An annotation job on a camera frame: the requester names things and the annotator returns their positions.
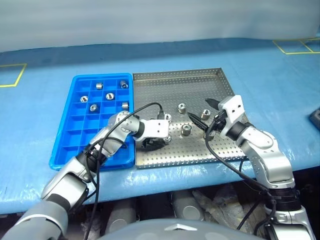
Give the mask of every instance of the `perforated metal plate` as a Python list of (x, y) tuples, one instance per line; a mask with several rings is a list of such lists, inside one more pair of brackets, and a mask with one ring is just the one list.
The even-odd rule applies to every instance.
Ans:
[[(177, 106), (180, 103), (186, 103), (187, 112), (198, 116), (204, 109), (211, 110), (210, 118), (205, 121), (209, 125), (218, 111), (210, 108), (205, 102), (205, 98), (221, 101), (227, 96), (235, 95), (221, 68), (135, 73), (133, 74), (133, 83), (136, 109), (147, 103), (158, 102), (163, 106), (164, 111), (172, 116), (172, 122), (169, 126), (171, 143), (161, 149), (149, 152), (137, 147), (135, 158), (137, 168), (216, 161), (206, 148), (204, 132), (191, 122), (187, 113), (179, 113)], [(158, 106), (150, 107), (139, 113), (139, 116), (143, 119), (156, 118), (158, 111)], [(184, 124), (192, 126), (189, 136), (181, 134), (181, 127)], [(245, 157), (230, 139), (215, 136), (210, 144), (224, 160), (241, 160)]]

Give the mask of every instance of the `blue tray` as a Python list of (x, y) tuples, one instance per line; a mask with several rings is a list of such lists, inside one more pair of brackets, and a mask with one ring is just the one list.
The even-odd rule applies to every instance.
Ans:
[[(120, 81), (126, 80), (128, 88), (122, 89)], [(98, 90), (96, 83), (103, 83)], [(114, 100), (107, 100), (106, 94), (114, 93)], [(81, 102), (88, 96), (87, 102)], [(123, 111), (122, 103), (129, 103), (129, 112), (134, 111), (133, 78), (129, 73), (78, 75), (72, 80), (64, 106), (58, 133), (55, 138), (49, 165), (54, 170), (61, 169), (70, 158), (76, 156), (89, 143), (96, 133), (108, 124), (109, 118)], [(95, 112), (89, 110), (97, 104)], [(135, 161), (135, 141), (132, 137), (125, 140), (127, 148), (120, 148), (106, 163), (101, 171), (130, 168)]]

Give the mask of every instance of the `blue table surface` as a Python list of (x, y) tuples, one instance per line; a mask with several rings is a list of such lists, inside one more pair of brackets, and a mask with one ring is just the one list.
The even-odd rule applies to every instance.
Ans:
[[(0, 53), (0, 65), (20, 63), (27, 67), (18, 85), (0, 88), (0, 214), (23, 212), (38, 202), (57, 173), (49, 159), (71, 81), (81, 74), (222, 68), (249, 120), (278, 139), (294, 170), (320, 165), (320, 132), (308, 119), (320, 107), (320, 54), (285, 55), (270, 40), (242, 38)], [(6, 69), (0, 85), (19, 73)], [(243, 169), (254, 176), (249, 162)], [(112, 170), (101, 173), (99, 200), (238, 180), (220, 163)]]

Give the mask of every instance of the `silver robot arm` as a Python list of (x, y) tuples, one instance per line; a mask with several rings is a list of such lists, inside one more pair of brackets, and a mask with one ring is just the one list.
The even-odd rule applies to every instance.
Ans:
[(132, 115), (110, 133), (109, 137), (113, 139), (106, 139), (102, 146), (101, 159), (98, 159), (101, 148), (99, 140), (129, 114), (122, 111), (113, 115), (108, 121), (108, 126), (101, 129), (84, 151), (72, 157), (44, 187), (41, 201), (30, 208), (2, 239), (57, 240), (61, 234), (65, 235), (67, 232), (68, 213), (76, 210), (88, 195), (87, 184), (91, 180), (87, 170), (95, 176), (97, 161), (103, 163), (115, 154), (129, 134), (136, 141), (147, 138), (163, 139), (168, 136), (167, 120), (139, 120)]
[[(241, 122), (245, 113), (240, 95), (227, 97), (221, 102), (206, 100), (219, 110), (215, 116), (215, 131), (222, 138), (235, 141), (250, 160), (256, 179), (277, 197), (276, 211), (271, 224), (266, 226), (272, 239), (315, 240), (306, 209), (300, 204), (295, 189), (295, 179), (288, 158), (279, 150), (276, 138), (250, 124)], [(271, 213), (271, 204), (266, 203), (265, 212)]]

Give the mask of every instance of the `white wall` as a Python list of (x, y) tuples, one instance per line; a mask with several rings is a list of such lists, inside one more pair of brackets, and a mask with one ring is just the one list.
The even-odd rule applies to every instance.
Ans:
[(320, 0), (1, 0), (0, 52), (105, 43), (313, 37)]

